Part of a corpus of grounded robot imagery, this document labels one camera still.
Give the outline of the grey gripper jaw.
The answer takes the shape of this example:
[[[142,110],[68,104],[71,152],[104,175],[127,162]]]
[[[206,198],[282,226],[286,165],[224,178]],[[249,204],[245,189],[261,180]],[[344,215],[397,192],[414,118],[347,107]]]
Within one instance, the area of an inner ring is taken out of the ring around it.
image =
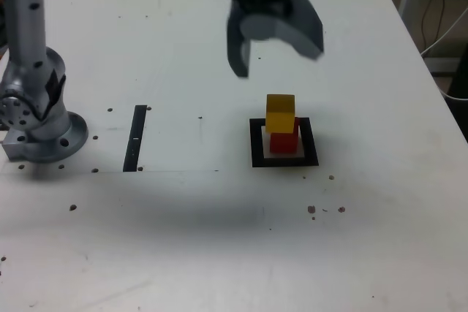
[[[235,75],[239,78],[249,76],[250,41],[241,31],[244,19],[241,9],[230,10],[227,19],[227,60]]]
[[[310,0],[287,0],[253,12],[241,21],[241,33],[249,40],[279,39],[314,61],[324,53],[322,21]]]

